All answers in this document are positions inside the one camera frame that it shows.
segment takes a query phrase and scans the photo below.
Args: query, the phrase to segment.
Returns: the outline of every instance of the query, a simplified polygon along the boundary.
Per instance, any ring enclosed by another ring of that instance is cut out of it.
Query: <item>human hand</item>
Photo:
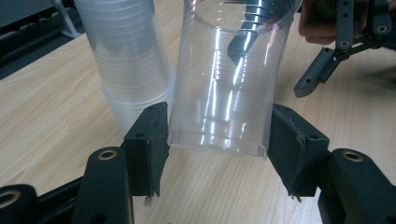
[[[368,0],[355,0],[354,2],[354,36],[361,34],[366,26],[368,5]],[[306,42],[329,45],[335,40],[336,30],[335,21],[325,21],[320,17],[318,4],[315,1],[303,2],[299,33],[305,37]]]

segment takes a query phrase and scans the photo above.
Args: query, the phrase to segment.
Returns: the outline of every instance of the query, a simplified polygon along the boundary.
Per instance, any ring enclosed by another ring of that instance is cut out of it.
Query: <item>transparent cylinder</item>
[[[276,76],[296,6],[184,1],[170,145],[266,157]]]

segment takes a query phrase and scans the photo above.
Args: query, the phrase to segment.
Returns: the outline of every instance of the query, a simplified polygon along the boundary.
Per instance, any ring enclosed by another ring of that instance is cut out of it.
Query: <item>black robotic claw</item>
[[[274,105],[268,157],[290,195],[313,197],[323,223],[393,223],[396,188],[367,156],[328,151],[329,138]],[[168,157],[166,103],[148,107],[121,147],[91,154],[83,177],[37,197],[27,185],[0,189],[0,223],[134,223],[132,196],[159,195]]]
[[[320,51],[294,86],[294,94],[297,97],[305,97],[311,94],[319,83],[325,83],[338,64],[349,56],[367,49],[381,48],[391,29],[387,0],[370,0],[367,27],[361,36],[356,38],[353,37],[353,0],[338,0],[335,14],[335,49],[323,48]]]

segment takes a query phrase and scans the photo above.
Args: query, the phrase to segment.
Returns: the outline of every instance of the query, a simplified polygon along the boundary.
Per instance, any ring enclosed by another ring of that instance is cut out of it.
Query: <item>wood grain surface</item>
[[[177,65],[180,0],[156,0],[169,61]],[[321,46],[290,29],[275,102],[296,110],[330,139],[330,150],[370,156],[396,184],[396,51],[367,50],[342,62],[326,85],[297,99],[293,86]],[[43,194],[83,175],[89,155],[123,134],[99,86],[85,35],[0,81],[0,186]],[[134,197],[136,223],[320,223],[316,198],[293,200],[271,162],[172,148],[152,206]]]

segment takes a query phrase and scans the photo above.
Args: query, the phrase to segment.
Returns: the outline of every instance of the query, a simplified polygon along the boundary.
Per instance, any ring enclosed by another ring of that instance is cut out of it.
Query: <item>stack of plastic cups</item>
[[[102,92],[125,133],[144,108],[172,107],[175,71],[163,50],[152,0],[76,0],[102,77]]]

